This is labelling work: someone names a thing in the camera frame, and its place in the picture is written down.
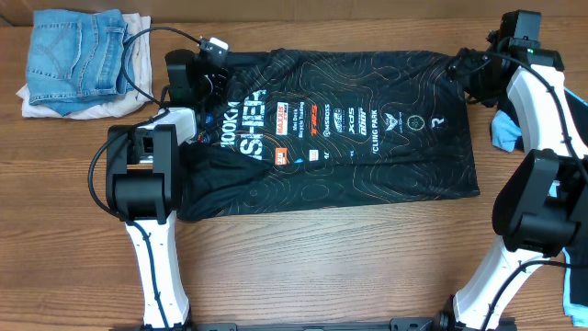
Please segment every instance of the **light blue cloth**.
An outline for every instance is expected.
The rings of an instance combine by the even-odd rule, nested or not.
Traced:
[[[565,248],[563,248],[563,254],[566,257],[566,263],[571,263],[570,255]],[[588,307],[570,302],[570,274],[571,269],[567,268],[563,284],[563,312],[571,317],[574,326],[588,327]]]
[[[521,129],[502,110],[498,110],[492,120],[492,145],[512,152],[516,140],[522,135]]]
[[[121,60],[128,37],[117,9],[93,15],[36,11],[28,50],[29,104],[64,116],[126,94],[132,88],[121,74],[123,63],[134,79],[131,51]]]

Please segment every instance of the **blue jeans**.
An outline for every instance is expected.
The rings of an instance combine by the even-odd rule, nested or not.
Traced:
[[[132,89],[121,72],[134,79],[129,37],[119,10],[83,14],[67,10],[36,11],[28,50],[30,105],[47,106],[63,116],[112,101]]]

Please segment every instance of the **white cloth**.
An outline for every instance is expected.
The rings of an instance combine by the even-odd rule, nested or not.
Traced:
[[[151,26],[151,17],[140,17],[139,14],[125,14],[122,16],[128,24],[127,31],[129,34],[136,34],[141,30],[148,29]],[[149,48],[149,33],[145,33],[135,40],[132,48],[132,69],[135,75],[135,85],[141,90],[147,92],[150,96],[152,93],[152,67],[151,52]],[[76,111],[67,116],[62,116],[56,111],[45,106],[30,106],[28,99],[30,93],[27,85],[24,85],[17,92],[17,96],[23,99],[22,117],[24,118],[66,118],[73,120],[92,120],[105,117],[122,117],[139,109],[149,99],[136,90],[128,92],[126,95],[117,98],[114,101],[96,105],[86,110]]]

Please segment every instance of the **table surface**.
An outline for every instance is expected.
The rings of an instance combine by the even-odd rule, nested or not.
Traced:
[[[234,51],[485,49],[500,19],[176,24],[227,40]],[[123,225],[87,192],[90,159],[123,119],[25,120],[30,28],[0,29],[0,329],[103,330],[139,325],[143,299]],[[544,18],[543,46],[560,51],[566,86],[588,97],[588,20]],[[151,38],[154,91],[167,82],[166,52],[195,48],[183,37]],[[491,146],[494,109],[469,108],[481,195],[477,198],[232,216],[180,223],[181,277],[198,323],[385,321],[432,316],[462,288],[489,249],[492,205],[523,159]],[[104,196],[104,163],[96,170]],[[505,316],[521,330],[569,330],[561,268],[540,269]]]

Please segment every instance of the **denim pocket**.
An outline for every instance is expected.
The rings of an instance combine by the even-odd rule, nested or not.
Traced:
[[[106,33],[106,54],[98,76],[98,89],[100,90],[116,89],[117,87],[117,77],[122,63],[122,40],[125,28],[107,27]]]
[[[81,48],[81,21],[38,25],[30,39],[27,71],[69,80],[80,59]]]

